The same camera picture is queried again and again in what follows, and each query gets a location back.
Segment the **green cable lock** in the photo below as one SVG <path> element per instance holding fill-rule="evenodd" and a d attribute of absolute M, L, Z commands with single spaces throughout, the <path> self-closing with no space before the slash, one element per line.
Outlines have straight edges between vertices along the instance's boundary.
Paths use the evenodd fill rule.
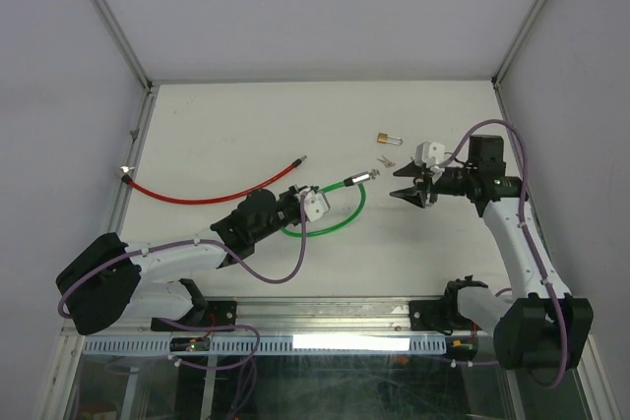
<path fill-rule="evenodd" d="M 325 227 L 316 228 L 314 230 L 306 230 L 306 231 L 294 231 L 290 229 L 283 229 L 282 234 L 292 237 L 292 238 L 314 238 L 320 237 L 327 234 L 331 234 L 335 231 L 338 231 L 349 224 L 353 223 L 362 213 L 366 202 L 367 202 L 367 194 L 365 191 L 364 184 L 368 181 L 375 180 L 380 175 L 380 171 L 377 169 L 370 169 L 367 171 L 359 172 L 358 174 L 349 176 L 343 181 L 339 181 L 324 188 L 320 189 L 320 193 L 326 197 L 328 194 L 339 191 L 342 188 L 352 188 L 356 187 L 359 193 L 358 204 L 353 211 L 349 209 L 345 210 L 335 210 L 334 217 L 343 215 L 344 218 L 340 218 L 337 222 L 330 224 Z"/>

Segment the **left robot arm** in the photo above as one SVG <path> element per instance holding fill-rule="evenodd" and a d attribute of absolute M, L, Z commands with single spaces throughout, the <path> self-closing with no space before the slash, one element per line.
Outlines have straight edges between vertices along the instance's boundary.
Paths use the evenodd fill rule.
<path fill-rule="evenodd" d="M 180 330 L 194 330 L 206 319 L 206 296 L 191 275 L 238 265 L 255 278 L 283 284 L 246 263 L 262 240 L 290 225 L 305 227 L 330 209 L 317 187 L 290 187 L 275 195 L 250 193 L 226 217 L 180 241 L 161 244 L 123 242 L 104 233 L 56 277 L 59 315 L 81 335 L 92 335 L 133 319 L 163 320 Z"/>

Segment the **silver keys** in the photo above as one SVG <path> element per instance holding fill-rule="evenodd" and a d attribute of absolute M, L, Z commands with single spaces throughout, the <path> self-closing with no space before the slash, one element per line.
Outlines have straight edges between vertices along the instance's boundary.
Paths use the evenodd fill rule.
<path fill-rule="evenodd" d="M 386 168 L 391 168 L 396 165 L 396 163 L 385 156 L 378 158 L 378 161 L 381 162 Z"/>

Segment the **brass long-shackle padlock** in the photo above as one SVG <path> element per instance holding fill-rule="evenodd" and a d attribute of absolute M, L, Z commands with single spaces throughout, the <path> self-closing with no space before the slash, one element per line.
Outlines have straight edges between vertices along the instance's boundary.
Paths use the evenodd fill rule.
<path fill-rule="evenodd" d="M 392 145 L 392 146 L 401 146 L 403 144 L 403 140 L 399 137 L 394 137 L 387 133 L 379 133 L 377 135 L 377 142 L 383 145 Z"/>

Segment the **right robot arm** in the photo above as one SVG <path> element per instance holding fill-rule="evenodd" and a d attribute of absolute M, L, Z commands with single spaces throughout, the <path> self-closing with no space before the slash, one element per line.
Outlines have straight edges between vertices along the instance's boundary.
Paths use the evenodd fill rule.
<path fill-rule="evenodd" d="M 412 318 L 438 331 L 480 328 L 491 336 L 496 359 L 507 370 L 571 370 L 580 363 L 594 311 L 554 269 L 531 227 L 523 181 L 507 175 L 503 153 L 502 137 L 473 135 L 467 160 L 450 166 L 443 145 L 424 142 L 410 163 L 395 171 L 412 184 L 391 192 L 393 198 L 421 209 L 441 196 L 473 204 L 497 245 L 512 295 L 496 296 L 468 275 L 449 281 L 442 297 L 413 310 Z"/>

